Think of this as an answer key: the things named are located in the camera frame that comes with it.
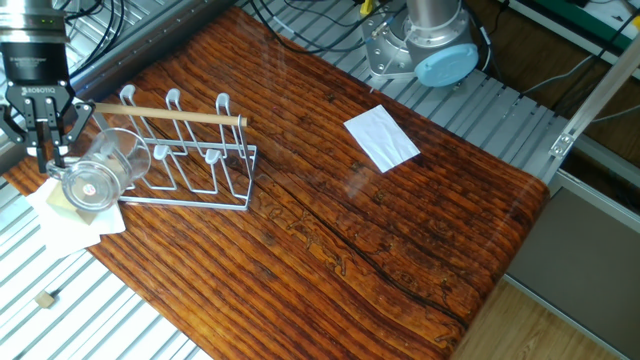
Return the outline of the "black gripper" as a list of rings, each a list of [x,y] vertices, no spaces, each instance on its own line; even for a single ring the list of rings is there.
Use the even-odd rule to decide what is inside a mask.
[[[64,168],[68,147],[96,109],[93,102],[71,105],[74,90],[69,85],[66,49],[4,48],[3,64],[9,86],[8,105],[1,105],[1,129],[11,141],[26,146],[41,173],[46,172],[48,162],[46,141],[52,139],[54,164]]]

